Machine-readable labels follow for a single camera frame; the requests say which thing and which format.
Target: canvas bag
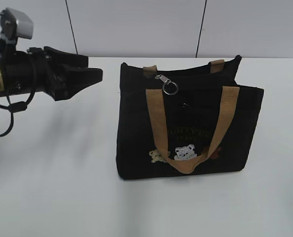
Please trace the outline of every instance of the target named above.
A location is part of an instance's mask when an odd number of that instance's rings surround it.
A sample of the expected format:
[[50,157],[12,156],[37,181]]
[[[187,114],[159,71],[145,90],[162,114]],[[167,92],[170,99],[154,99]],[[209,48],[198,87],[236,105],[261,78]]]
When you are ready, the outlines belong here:
[[138,179],[243,169],[263,90],[235,82],[240,61],[238,55],[176,71],[123,63],[119,175]]

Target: zipper pull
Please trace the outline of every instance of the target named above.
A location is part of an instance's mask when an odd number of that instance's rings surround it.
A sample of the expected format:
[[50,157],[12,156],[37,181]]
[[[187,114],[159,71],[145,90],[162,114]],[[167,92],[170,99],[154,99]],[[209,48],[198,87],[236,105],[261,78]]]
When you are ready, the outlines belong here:
[[[164,91],[167,95],[175,95],[175,94],[177,94],[177,92],[178,92],[178,85],[177,85],[175,82],[171,81],[170,79],[168,79],[168,78],[165,77],[164,75],[157,75],[157,76],[155,76],[155,79],[160,79],[160,80],[164,83],[164,85],[163,85],[163,91]],[[171,84],[171,83],[176,87],[176,89],[175,89],[174,92],[168,92],[168,91],[166,91],[166,89],[165,89],[166,85],[169,85],[169,84]]]

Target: white surface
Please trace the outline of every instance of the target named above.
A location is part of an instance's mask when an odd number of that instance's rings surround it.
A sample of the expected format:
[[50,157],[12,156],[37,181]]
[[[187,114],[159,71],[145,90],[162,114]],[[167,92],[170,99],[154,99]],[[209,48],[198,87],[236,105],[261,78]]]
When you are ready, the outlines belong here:
[[293,0],[208,0],[198,57],[293,58]]
[[51,46],[75,53],[66,5],[63,0],[0,0],[0,12],[11,7],[26,13],[34,23],[33,38],[19,39],[18,50]]
[[68,1],[77,47],[94,57],[195,57],[204,0]]
[[[241,62],[237,82],[265,89],[243,171],[126,182],[115,164],[123,61],[210,59],[92,58],[101,83],[63,102],[37,93],[0,138],[0,237],[293,237],[293,59]],[[0,111],[0,131],[6,122]]]

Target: black cable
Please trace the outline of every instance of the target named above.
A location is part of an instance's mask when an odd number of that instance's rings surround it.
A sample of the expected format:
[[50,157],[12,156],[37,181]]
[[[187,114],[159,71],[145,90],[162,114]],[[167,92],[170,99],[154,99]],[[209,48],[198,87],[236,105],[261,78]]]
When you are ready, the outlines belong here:
[[32,82],[30,95],[29,95],[29,97],[28,97],[26,102],[17,102],[17,103],[12,104],[11,101],[10,101],[10,90],[14,87],[14,85],[8,88],[6,97],[7,97],[7,101],[9,103],[9,106],[0,105],[0,109],[8,110],[10,112],[10,125],[9,125],[8,129],[6,130],[6,132],[0,134],[0,137],[4,137],[7,134],[9,134],[9,132],[13,128],[13,125],[14,125],[13,106],[16,105],[16,104],[17,105],[20,104],[21,109],[19,109],[18,111],[25,110],[27,108],[28,104],[30,104],[30,102],[32,101],[32,99],[33,99],[33,97],[34,97],[34,95],[36,93],[36,90],[37,90],[37,70],[36,70],[36,67],[34,65],[34,61],[32,60],[32,57],[30,55],[28,55],[28,57],[29,57],[29,61],[30,61],[30,64],[32,66],[32,71],[33,71],[33,82]]
[[76,40],[75,40],[75,35],[74,35],[74,29],[73,29],[73,25],[72,25],[72,19],[71,19],[71,15],[70,15],[70,13],[69,13],[69,8],[68,8],[67,0],[65,0],[65,3],[66,3],[66,8],[67,8],[67,13],[68,13],[68,18],[69,18],[69,23],[70,23],[70,25],[71,25],[71,30],[72,30],[72,35],[73,35],[73,40],[74,40],[74,45],[75,45],[76,54],[78,54],[77,45],[76,45]]
[[207,7],[207,0],[205,1],[204,12],[203,12],[203,14],[202,14],[202,20],[201,20],[201,27],[200,27],[199,38],[198,38],[198,45],[197,45],[196,57],[198,56],[198,50],[199,50],[199,44],[200,44],[200,38],[201,38],[201,32],[202,32],[202,26],[203,26],[203,24],[204,24],[204,18],[205,18],[205,13],[206,13],[206,7]]

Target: brown strap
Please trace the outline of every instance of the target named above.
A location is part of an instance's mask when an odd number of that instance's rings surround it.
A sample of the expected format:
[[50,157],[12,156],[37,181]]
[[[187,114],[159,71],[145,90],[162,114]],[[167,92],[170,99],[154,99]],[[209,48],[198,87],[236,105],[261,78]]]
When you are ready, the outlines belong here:
[[211,65],[211,68],[210,68],[211,73],[220,72],[224,68],[224,60],[223,59],[211,61],[209,63]]
[[220,112],[214,135],[209,147],[203,153],[190,160],[174,160],[168,157],[168,138],[163,92],[161,89],[147,89],[146,99],[150,115],[154,142],[162,157],[175,169],[184,174],[194,171],[195,167],[207,160],[221,143],[234,117],[239,87],[223,86]]
[[157,67],[156,65],[151,66],[151,67],[143,67],[143,74],[147,78],[152,77],[155,73],[157,72]]

